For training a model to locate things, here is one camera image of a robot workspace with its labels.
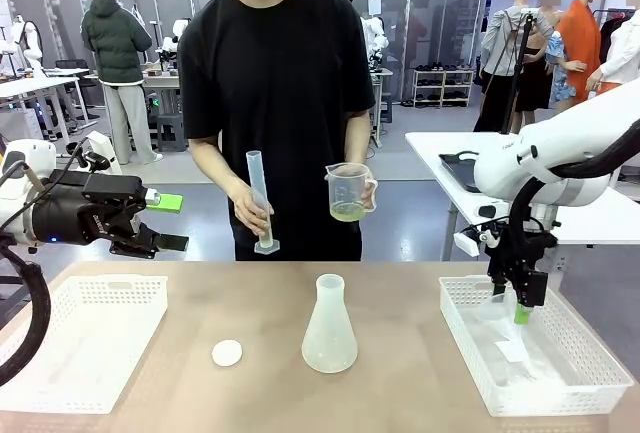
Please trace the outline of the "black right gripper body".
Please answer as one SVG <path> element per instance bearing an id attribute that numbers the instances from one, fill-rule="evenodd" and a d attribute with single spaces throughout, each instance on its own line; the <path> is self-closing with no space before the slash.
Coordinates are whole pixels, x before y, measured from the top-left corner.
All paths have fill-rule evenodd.
<path id="1" fill-rule="evenodd" d="M 490 232 L 497 240 L 495 246 L 487 246 L 488 275 L 493 284 L 532 284 L 536 263 L 547 249 L 557 245 L 557 238 L 545 230 L 518 235 L 510 225 L 497 224 Z"/>

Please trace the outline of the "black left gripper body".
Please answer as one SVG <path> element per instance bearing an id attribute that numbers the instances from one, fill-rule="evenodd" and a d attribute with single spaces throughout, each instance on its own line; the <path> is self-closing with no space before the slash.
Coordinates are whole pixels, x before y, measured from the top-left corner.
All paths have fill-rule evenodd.
<path id="1" fill-rule="evenodd" d="M 31 223 L 36 240 L 84 246 L 98 239 L 112 241 L 116 235 L 129 238 L 136 233 L 131 222 L 142 210 L 93 203 L 83 196 L 83 188 L 59 184 L 35 203 Z"/>

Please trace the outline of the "person's right hand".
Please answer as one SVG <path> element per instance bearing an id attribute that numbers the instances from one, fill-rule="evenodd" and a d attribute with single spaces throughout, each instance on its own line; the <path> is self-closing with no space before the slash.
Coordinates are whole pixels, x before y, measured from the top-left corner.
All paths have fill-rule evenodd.
<path id="1" fill-rule="evenodd" d="M 274 213 L 270 204 L 257 205 L 249 186 L 241 183 L 231 195 L 235 217 L 257 237 L 264 237 L 269 229 L 270 215 Z"/>

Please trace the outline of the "person's left hand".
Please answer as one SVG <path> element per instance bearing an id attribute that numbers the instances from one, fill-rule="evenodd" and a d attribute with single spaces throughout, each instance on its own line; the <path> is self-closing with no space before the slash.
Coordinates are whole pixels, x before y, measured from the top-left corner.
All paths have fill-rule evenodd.
<path id="1" fill-rule="evenodd" d="M 378 188 L 378 182 L 375 179 L 366 178 L 364 180 L 364 187 L 361 193 L 360 199 L 363 205 L 363 209 L 366 213 L 374 212 L 377 208 L 376 203 L 376 190 Z"/>

